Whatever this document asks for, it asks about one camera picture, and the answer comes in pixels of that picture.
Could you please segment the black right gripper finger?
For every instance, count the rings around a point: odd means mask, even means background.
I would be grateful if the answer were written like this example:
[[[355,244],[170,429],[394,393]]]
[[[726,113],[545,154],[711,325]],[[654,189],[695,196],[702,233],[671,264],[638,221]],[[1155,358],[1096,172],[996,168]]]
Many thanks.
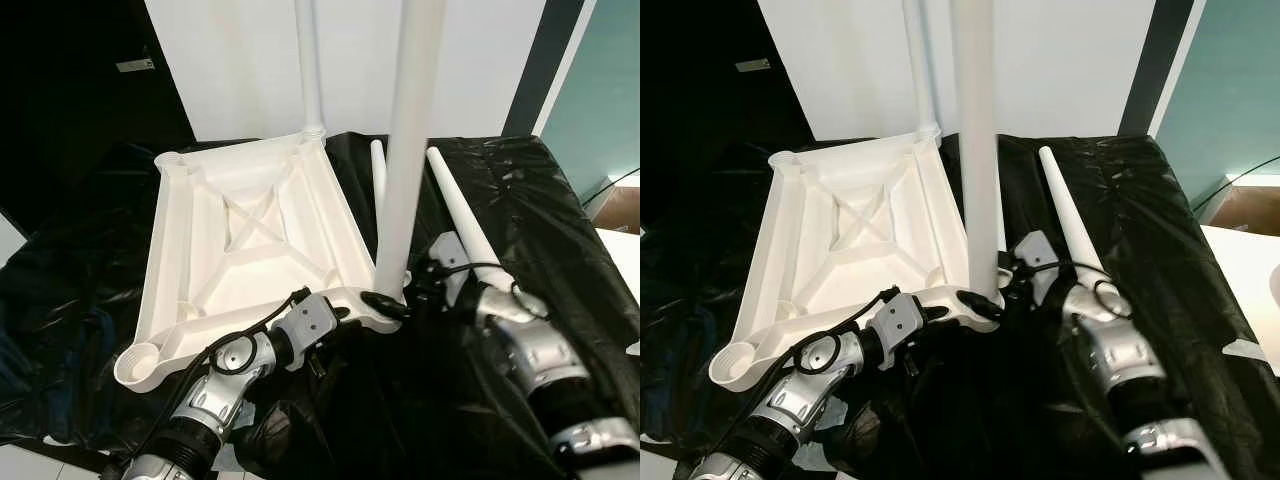
[[[1000,323],[1004,319],[1005,308],[983,294],[972,291],[957,291],[956,298],[984,321]]]
[[[398,300],[375,291],[364,291],[361,301],[384,317],[406,321],[413,316],[413,310]]]

